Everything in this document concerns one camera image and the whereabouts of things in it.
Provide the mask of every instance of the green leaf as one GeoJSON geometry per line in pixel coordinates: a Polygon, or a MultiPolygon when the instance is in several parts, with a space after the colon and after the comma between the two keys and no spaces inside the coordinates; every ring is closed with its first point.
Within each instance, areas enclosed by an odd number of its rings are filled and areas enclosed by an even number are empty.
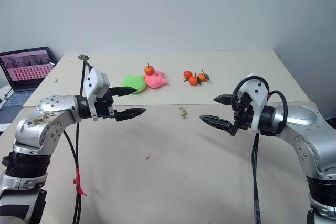
{"type": "Polygon", "coordinates": [[[202,84],[202,82],[201,82],[201,80],[198,76],[197,76],[197,81],[199,82],[200,85],[202,84]]]}

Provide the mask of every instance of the gray wall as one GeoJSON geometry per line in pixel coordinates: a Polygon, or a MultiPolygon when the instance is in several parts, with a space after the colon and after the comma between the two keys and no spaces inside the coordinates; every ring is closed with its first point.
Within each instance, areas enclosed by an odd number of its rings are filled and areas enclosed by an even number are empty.
{"type": "Polygon", "coordinates": [[[274,48],[322,114],[335,116],[335,0],[1,0],[0,7],[1,51],[47,45],[59,58],[274,48]]]}

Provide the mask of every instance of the black cable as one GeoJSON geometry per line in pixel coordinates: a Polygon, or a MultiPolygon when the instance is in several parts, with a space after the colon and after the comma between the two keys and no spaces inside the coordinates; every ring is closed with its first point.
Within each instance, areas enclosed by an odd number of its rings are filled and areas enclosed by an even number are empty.
{"type": "Polygon", "coordinates": [[[5,100],[8,100],[7,96],[8,96],[8,94],[11,92],[11,90],[12,90],[12,88],[7,92],[7,94],[4,95],[4,99],[5,99],[5,100]]]}
{"type": "Polygon", "coordinates": [[[273,94],[278,94],[282,100],[282,105],[284,107],[284,117],[282,119],[282,122],[279,123],[278,126],[278,131],[276,132],[276,134],[279,134],[285,127],[286,123],[287,123],[287,117],[288,117],[288,105],[287,105],[287,101],[285,96],[278,90],[274,90],[272,92],[269,93],[269,95],[273,95],[273,94]]]}
{"type": "Polygon", "coordinates": [[[260,224],[260,207],[259,207],[259,196],[257,187],[257,159],[258,159],[258,145],[259,145],[259,133],[254,137],[254,143],[252,147],[252,173],[253,173],[253,200],[254,200],[254,221],[255,224],[260,224]]]}
{"type": "MultiPolygon", "coordinates": [[[[82,77],[81,77],[81,82],[80,82],[80,91],[79,94],[83,95],[83,86],[84,86],[84,78],[85,78],[85,67],[86,64],[83,61],[83,65],[82,65],[82,77]]],[[[76,160],[77,160],[77,164],[76,164],[76,168],[79,169],[79,152],[78,152],[78,146],[79,146],[79,123],[76,124],[76,142],[75,142],[75,155],[76,155],[76,160]]],[[[79,194],[76,191],[76,204],[75,204],[75,212],[73,213],[73,220],[72,220],[72,224],[78,224],[79,220],[80,220],[80,214],[81,214],[81,194],[79,194]]]]}
{"type": "MultiPolygon", "coordinates": [[[[73,155],[73,158],[75,160],[75,166],[76,168],[78,168],[78,159],[77,159],[77,155],[76,155],[76,152],[75,152],[75,149],[73,148],[73,144],[72,144],[72,141],[68,135],[68,133],[64,130],[63,131],[64,133],[64,136],[66,137],[66,139],[68,140],[68,143],[70,145],[70,149],[71,149],[71,152],[72,152],[72,155],[73,155]]],[[[76,203],[75,203],[75,212],[73,213],[73,220],[72,220],[72,224],[76,224],[76,221],[78,219],[78,193],[76,192],[76,203]]]]}
{"type": "Polygon", "coordinates": [[[84,77],[85,77],[85,62],[83,61],[82,79],[81,79],[81,82],[80,82],[80,91],[79,91],[80,95],[83,95],[84,77]]]}
{"type": "Polygon", "coordinates": [[[82,209],[82,196],[78,194],[78,214],[76,224],[79,224],[81,209],[82,209]]]}
{"type": "MultiPolygon", "coordinates": [[[[85,77],[85,67],[86,64],[83,61],[83,67],[82,67],[82,77],[81,77],[81,83],[80,83],[80,95],[83,95],[83,86],[84,86],[84,77],[85,77]]],[[[64,136],[68,140],[68,143],[70,145],[70,149],[73,155],[73,158],[75,160],[75,166],[76,169],[79,169],[79,159],[78,159],[78,146],[79,146],[79,123],[76,124],[76,142],[75,142],[75,148],[73,147],[72,141],[67,134],[67,132],[64,130],[63,131],[64,136]]],[[[73,213],[73,219],[72,219],[72,224],[78,224],[80,220],[80,214],[81,214],[81,194],[79,194],[76,191],[76,203],[75,203],[75,211],[73,213]]]]}
{"type": "Polygon", "coordinates": [[[68,140],[68,143],[70,145],[70,149],[71,149],[73,158],[75,160],[75,166],[76,166],[76,168],[78,168],[78,161],[77,161],[75,149],[73,148],[72,141],[70,140],[69,135],[68,135],[68,133],[65,130],[63,131],[63,133],[64,133],[64,136],[66,137],[66,139],[68,140]]]}
{"type": "Polygon", "coordinates": [[[263,82],[264,85],[266,86],[267,91],[269,92],[269,85],[268,85],[267,81],[266,81],[264,78],[262,78],[262,77],[260,77],[260,76],[249,76],[249,77],[246,77],[245,79],[243,79],[243,80],[237,85],[237,87],[235,88],[235,90],[234,90],[233,93],[232,93],[232,97],[231,97],[231,106],[232,106],[232,109],[233,109],[234,111],[237,110],[237,108],[236,108],[236,103],[237,103],[237,101],[236,101],[236,100],[237,100],[237,93],[238,93],[239,89],[244,85],[244,83],[247,82],[247,81],[249,81],[249,80],[259,80],[259,81],[263,82]]]}

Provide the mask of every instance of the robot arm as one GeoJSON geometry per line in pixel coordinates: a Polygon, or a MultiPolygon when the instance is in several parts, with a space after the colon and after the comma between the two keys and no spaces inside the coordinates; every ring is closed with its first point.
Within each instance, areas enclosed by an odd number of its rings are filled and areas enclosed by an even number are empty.
{"type": "Polygon", "coordinates": [[[276,108],[267,106],[269,89],[266,81],[253,74],[248,78],[240,87],[237,86],[236,98],[234,92],[233,95],[220,95],[214,99],[232,106],[233,125],[212,115],[200,118],[232,136],[238,129],[251,128],[255,133],[276,136],[289,143],[298,155],[310,189],[312,209],[308,212],[308,223],[336,223],[335,129],[312,108],[289,106],[287,110],[283,105],[276,108]]]}
{"type": "Polygon", "coordinates": [[[146,109],[113,109],[113,96],[136,91],[110,88],[106,74],[92,69],[85,82],[87,97],[50,96],[23,118],[15,131],[13,151],[3,158],[7,167],[0,178],[0,223],[39,223],[45,206],[47,167],[64,129],[82,119],[131,119],[146,109]]]}

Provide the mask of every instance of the red zip tie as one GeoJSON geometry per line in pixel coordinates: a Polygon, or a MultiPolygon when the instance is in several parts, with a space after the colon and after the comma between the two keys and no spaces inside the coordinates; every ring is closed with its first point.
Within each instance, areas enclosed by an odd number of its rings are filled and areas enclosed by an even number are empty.
{"type": "Polygon", "coordinates": [[[86,193],[83,192],[82,188],[80,187],[79,168],[76,168],[76,178],[74,179],[73,183],[76,184],[76,191],[78,194],[84,194],[85,196],[88,196],[86,193]]]}

